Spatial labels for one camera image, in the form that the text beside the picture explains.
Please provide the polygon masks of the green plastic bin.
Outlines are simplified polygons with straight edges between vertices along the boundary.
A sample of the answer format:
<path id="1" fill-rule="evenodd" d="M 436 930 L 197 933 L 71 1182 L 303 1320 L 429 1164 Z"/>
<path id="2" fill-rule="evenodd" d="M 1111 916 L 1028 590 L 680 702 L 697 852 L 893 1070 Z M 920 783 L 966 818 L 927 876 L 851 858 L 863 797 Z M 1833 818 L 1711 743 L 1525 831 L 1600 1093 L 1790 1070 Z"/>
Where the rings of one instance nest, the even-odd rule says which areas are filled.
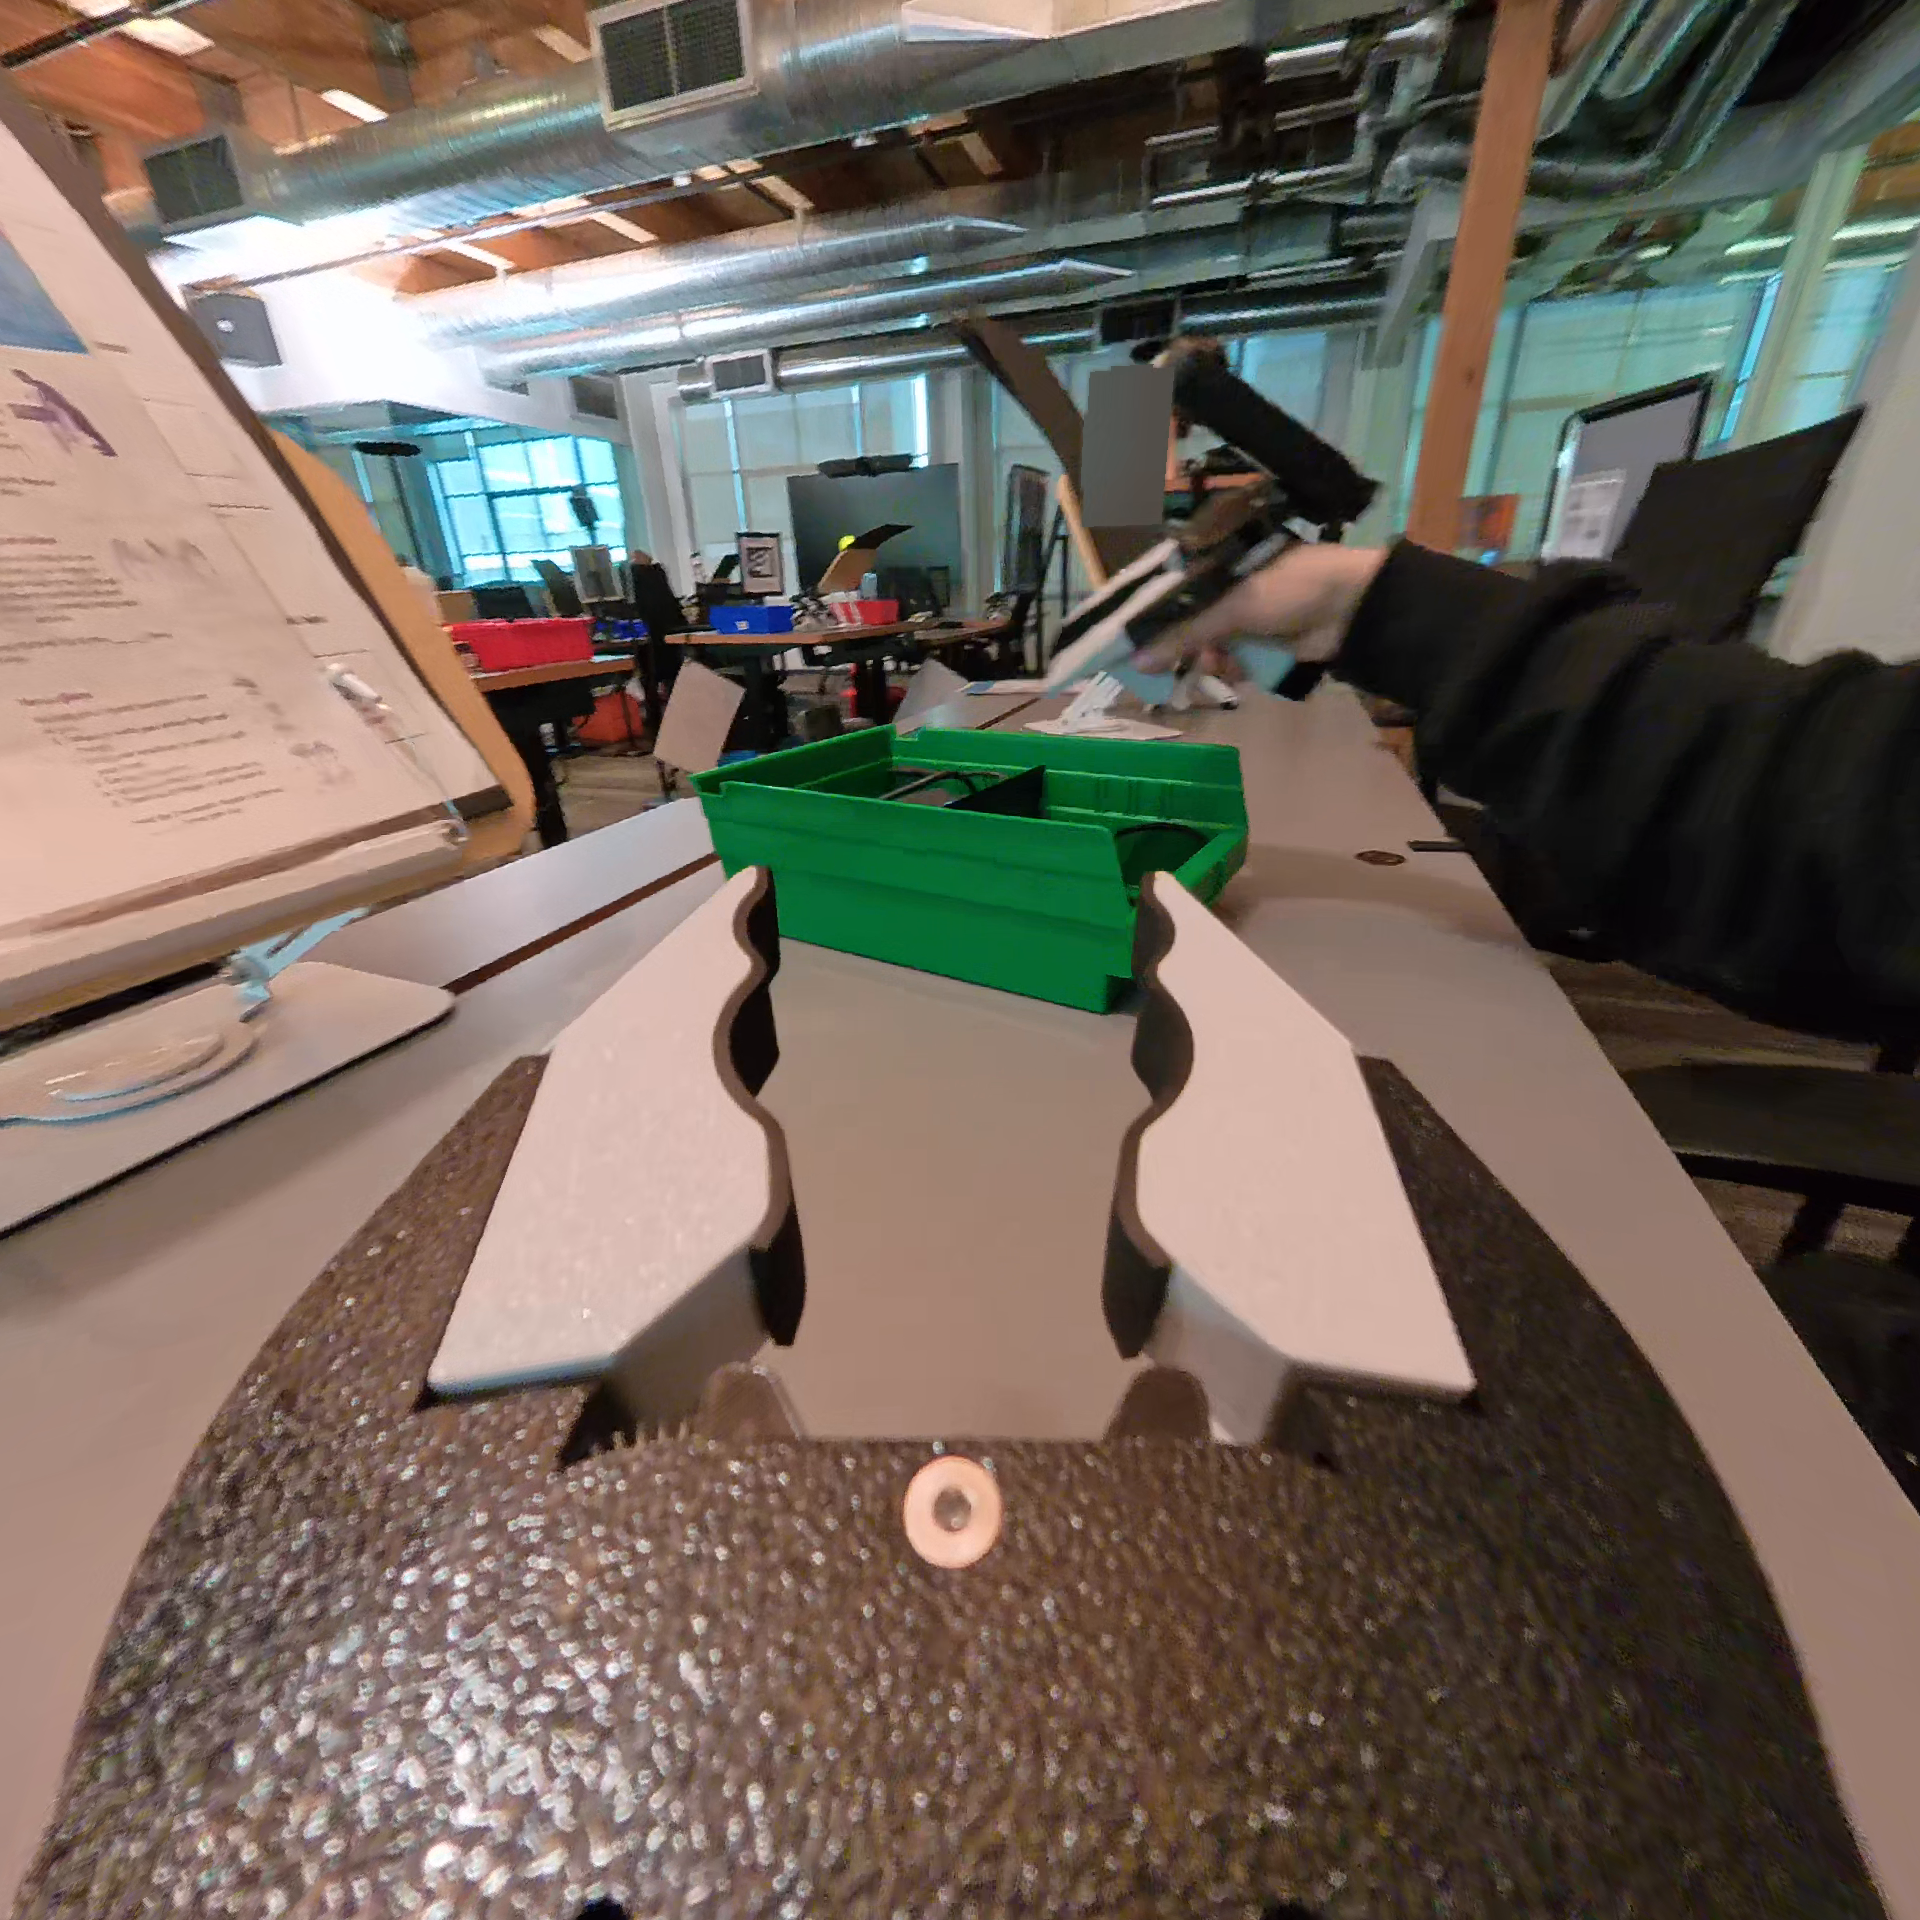
<path id="1" fill-rule="evenodd" d="M 879 727 L 691 778 L 789 941 L 1107 1014 L 1150 873 L 1209 904 L 1251 821 L 1235 744 Z"/>

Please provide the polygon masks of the black chair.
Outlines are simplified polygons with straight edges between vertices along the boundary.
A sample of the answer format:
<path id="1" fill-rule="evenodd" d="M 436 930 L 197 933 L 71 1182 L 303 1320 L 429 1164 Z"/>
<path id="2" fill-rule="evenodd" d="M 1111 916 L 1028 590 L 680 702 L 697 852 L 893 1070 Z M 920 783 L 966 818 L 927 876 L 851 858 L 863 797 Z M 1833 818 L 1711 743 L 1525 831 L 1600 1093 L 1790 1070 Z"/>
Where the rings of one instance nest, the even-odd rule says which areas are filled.
<path id="1" fill-rule="evenodd" d="M 1745 634 L 1761 591 L 1799 552 L 1864 407 L 1709 458 L 1659 464 L 1612 564 L 1676 614 L 1684 638 Z"/>

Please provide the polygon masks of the red plastic bin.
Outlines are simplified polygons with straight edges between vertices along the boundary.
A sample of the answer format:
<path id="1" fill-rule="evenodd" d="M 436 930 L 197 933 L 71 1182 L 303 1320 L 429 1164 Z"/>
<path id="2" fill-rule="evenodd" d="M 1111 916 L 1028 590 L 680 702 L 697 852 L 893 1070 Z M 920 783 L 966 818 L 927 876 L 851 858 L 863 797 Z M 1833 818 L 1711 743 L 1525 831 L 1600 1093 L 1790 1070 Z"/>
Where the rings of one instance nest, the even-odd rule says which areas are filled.
<path id="1" fill-rule="evenodd" d="M 585 614 L 462 620 L 446 634 L 477 676 L 572 664 L 595 654 L 595 623 Z"/>

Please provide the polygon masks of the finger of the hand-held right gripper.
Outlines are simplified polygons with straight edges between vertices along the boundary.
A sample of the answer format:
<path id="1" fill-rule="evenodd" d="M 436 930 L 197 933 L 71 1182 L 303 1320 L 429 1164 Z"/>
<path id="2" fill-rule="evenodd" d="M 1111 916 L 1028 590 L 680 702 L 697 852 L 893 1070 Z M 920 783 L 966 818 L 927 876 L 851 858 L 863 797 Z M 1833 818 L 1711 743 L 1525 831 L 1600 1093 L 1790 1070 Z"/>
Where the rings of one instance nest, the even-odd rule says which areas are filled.
<path id="1" fill-rule="evenodd" d="M 1147 647 L 1131 625 L 1184 588 L 1187 554 L 1161 540 L 1091 591 L 1061 623 L 1041 668 L 1045 681 L 1079 681 L 1127 664 Z"/>
<path id="2" fill-rule="evenodd" d="M 1067 686 L 1108 676 L 1144 706 L 1172 703 L 1174 686 L 1209 669 L 1201 647 L 1169 638 L 1184 622 L 1177 598 L 1085 602 L 1067 617 Z"/>

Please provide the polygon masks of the white air vent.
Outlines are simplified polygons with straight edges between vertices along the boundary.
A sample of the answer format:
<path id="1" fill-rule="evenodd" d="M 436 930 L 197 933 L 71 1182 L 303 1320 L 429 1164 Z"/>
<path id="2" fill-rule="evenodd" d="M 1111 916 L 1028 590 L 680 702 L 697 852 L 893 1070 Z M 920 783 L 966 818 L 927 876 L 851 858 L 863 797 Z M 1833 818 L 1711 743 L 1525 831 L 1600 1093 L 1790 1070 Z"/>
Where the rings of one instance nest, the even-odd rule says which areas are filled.
<path id="1" fill-rule="evenodd" d="M 588 28 L 609 129 L 755 92 L 744 2 L 613 2 L 590 7 Z"/>

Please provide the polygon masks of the large black monitor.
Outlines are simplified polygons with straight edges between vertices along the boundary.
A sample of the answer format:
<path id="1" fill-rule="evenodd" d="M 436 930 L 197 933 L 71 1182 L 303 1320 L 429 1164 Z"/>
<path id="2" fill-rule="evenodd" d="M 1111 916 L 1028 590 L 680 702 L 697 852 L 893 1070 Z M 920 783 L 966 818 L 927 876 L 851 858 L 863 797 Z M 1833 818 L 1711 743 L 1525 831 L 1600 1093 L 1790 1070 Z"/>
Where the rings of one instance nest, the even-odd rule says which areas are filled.
<path id="1" fill-rule="evenodd" d="M 800 588 L 812 590 L 825 575 L 846 540 L 857 543 L 887 526 L 895 530 L 873 550 L 871 568 L 877 575 L 940 574 L 947 598 L 963 588 L 966 550 L 957 464 L 846 476 L 791 473 L 783 494 Z"/>

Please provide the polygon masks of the person's right hand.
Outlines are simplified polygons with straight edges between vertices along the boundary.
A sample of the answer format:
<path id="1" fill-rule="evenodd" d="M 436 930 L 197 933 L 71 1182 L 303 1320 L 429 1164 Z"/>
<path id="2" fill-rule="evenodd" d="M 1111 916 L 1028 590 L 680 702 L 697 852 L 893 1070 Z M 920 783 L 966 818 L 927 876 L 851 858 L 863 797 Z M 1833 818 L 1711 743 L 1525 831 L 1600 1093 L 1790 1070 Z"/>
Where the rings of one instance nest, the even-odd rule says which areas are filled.
<path id="1" fill-rule="evenodd" d="M 1296 543 L 1215 602 L 1167 628 L 1127 663 L 1142 676 L 1197 671 L 1224 684 L 1251 684 L 1240 660 L 1251 645 L 1279 648 L 1291 668 L 1323 664 L 1335 681 L 1395 702 L 1379 679 L 1336 655 L 1365 593 L 1391 545 Z"/>

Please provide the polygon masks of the person's right forearm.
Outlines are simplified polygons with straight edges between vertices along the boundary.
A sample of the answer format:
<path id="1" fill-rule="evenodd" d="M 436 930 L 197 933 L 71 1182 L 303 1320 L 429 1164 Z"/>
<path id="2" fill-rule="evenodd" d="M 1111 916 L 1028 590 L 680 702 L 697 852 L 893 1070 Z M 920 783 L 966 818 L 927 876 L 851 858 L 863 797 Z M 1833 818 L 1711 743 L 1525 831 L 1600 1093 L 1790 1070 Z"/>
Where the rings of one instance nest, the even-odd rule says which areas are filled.
<path id="1" fill-rule="evenodd" d="M 1918 1012 L 1918 664 L 1683 634 L 1596 564 L 1395 543 L 1335 655 L 1614 958 L 1769 1024 Z"/>

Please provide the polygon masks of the black board document stand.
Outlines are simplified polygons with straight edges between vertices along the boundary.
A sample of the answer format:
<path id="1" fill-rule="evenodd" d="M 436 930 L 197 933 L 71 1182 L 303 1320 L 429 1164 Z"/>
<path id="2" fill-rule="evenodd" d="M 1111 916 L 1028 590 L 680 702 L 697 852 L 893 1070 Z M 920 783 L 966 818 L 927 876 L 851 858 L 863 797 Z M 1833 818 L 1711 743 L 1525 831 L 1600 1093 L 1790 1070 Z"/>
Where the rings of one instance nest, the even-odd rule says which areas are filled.
<path id="1" fill-rule="evenodd" d="M 1007 396 L 1021 402 L 1040 428 L 1041 439 L 1062 466 L 1061 500 L 1065 503 L 1072 492 L 1070 482 L 1080 473 L 1083 418 L 1045 352 L 1005 320 L 966 316 L 953 328 L 973 359 L 995 375 Z M 1024 729 L 1085 740 L 1147 743 L 1177 738 L 1172 727 L 1159 727 L 1118 711 L 1123 686 L 1116 674 L 1093 674 L 1067 690 L 1072 696 L 1061 712 L 1040 720 L 1028 717 Z"/>

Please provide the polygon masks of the laminated exercise sheet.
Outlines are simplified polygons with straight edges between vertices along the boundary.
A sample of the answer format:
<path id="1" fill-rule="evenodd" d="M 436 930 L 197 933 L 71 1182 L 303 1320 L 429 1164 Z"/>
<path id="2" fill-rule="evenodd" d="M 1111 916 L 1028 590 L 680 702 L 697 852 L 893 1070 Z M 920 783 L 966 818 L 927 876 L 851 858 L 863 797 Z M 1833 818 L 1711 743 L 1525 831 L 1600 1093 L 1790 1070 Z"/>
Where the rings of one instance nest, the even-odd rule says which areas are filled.
<path id="1" fill-rule="evenodd" d="M 439 821 L 448 797 L 303 655 L 89 342 L 124 263 L 4 133 L 4 930 Z"/>

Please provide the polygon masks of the black framed notice board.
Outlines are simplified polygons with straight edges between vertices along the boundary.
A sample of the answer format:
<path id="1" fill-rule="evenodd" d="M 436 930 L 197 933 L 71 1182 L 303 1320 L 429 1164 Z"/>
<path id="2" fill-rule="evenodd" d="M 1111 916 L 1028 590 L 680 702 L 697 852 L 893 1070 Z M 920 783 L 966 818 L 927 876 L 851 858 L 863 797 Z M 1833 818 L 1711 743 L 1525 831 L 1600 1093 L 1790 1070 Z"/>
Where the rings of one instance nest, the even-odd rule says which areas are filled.
<path id="1" fill-rule="evenodd" d="M 1576 408 L 1551 457 L 1539 557 L 1608 560 L 1649 476 L 1696 457 L 1711 392 L 1711 375 L 1688 375 Z"/>

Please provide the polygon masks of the wooden post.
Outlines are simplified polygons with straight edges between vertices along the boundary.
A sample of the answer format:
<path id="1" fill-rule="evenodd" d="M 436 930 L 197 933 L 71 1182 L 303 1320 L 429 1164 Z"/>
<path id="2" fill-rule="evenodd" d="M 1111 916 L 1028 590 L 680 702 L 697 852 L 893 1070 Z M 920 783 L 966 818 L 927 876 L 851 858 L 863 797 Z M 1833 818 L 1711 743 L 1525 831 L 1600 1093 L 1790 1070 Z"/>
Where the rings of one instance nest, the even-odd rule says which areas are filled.
<path id="1" fill-rule="evenodd" d="M 1551 70 L 1553 2 L 1502 2 L 1446 271 L 1406 540 L 1456 548 L 1483 380 Z"/>

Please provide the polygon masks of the wooden top desk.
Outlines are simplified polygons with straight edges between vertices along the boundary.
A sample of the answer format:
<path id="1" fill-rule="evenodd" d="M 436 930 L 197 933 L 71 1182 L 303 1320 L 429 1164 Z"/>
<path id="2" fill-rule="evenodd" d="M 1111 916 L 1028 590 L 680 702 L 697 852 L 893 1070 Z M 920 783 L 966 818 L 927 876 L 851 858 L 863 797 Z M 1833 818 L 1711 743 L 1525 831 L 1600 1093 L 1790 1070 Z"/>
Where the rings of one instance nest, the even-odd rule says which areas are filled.
<path id="1" fill-rule="evenodd" d="M 901 648 L 910 645 L 944 648 L 951 645 L 966 642 L 997 642 L 1013 628 L 1015 623 L 1004 614 L 973 620 L 905 620 L 879 623 L 835 622 L 823 628 L 796 628 L 781 632 L 683 630 L 668 634 L 663 645 L 691 652 L 732 648 L 749 654 L 852 647 Z"/>

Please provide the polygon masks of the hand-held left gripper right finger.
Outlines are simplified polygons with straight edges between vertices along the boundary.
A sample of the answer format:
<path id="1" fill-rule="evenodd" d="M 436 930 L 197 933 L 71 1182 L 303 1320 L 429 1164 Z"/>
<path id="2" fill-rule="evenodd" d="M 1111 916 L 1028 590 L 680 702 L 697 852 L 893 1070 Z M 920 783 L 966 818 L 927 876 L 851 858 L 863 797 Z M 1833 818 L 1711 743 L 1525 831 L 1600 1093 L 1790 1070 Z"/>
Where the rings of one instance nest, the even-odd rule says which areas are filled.
<path id="1" fill-rule="evenodd" d="M 1142 878 L 1099 1300 L 1139 1389 L 1260 1445 L 1303 1391 L 1465 1405 L 1476 1377 L 1343 1032 L 1167 871 Z"/>

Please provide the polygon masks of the white instruction sheet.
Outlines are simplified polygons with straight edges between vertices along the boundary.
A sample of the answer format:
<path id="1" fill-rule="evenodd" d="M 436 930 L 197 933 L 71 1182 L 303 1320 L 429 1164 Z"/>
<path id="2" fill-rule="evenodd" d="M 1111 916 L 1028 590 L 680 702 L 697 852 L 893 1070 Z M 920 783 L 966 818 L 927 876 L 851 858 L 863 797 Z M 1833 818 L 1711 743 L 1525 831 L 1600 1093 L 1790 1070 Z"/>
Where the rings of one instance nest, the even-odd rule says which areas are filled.
<path id="1" fill-rule="evenodd" d="M 275 614 L 317 669 L 339 669 L 403 761 L 419 761 L 469 822 L 512 815 L 521 774 L 446 638 L 429 588 L 395 561 L 355 492 L 275 437 L 164 293 L 118 280 L 86 338 L 124 370 Z"/>

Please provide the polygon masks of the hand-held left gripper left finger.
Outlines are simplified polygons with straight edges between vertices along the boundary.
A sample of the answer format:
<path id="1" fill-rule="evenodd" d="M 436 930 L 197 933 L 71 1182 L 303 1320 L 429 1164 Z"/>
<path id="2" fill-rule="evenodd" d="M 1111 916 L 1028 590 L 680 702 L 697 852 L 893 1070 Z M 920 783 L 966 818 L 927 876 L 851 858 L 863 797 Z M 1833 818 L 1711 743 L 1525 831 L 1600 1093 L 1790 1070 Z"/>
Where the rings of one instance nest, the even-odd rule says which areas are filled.
<path id="1" fill-rule="evenodd" d="M 776 1068 L 776 885 L 743 869 L 552 1041 L 424 1373 L 433 1400 L 588 1385 L 686 1418 L 807 1297 Z"/>

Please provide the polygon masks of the wooden document stand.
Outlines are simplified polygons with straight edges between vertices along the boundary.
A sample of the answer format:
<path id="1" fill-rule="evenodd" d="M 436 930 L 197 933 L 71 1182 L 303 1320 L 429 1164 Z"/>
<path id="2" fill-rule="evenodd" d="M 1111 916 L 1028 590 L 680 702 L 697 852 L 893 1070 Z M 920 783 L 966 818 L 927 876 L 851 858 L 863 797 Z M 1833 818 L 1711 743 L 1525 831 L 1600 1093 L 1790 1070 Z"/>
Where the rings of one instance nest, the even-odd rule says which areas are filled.
<path id="1" fill-rule="evenodd" d="M 11 81 L 4 133 L 175 301 Z M 469 822 L 448 802 L 439 821 L 301 848 L 25 940 L 6 934 L 3 903 L 4 1231 L 440 1021 L 446 989 L 311 951 L 372 904 L 515 849 L 529 814 L 524 781 L 507 818 Z"/>

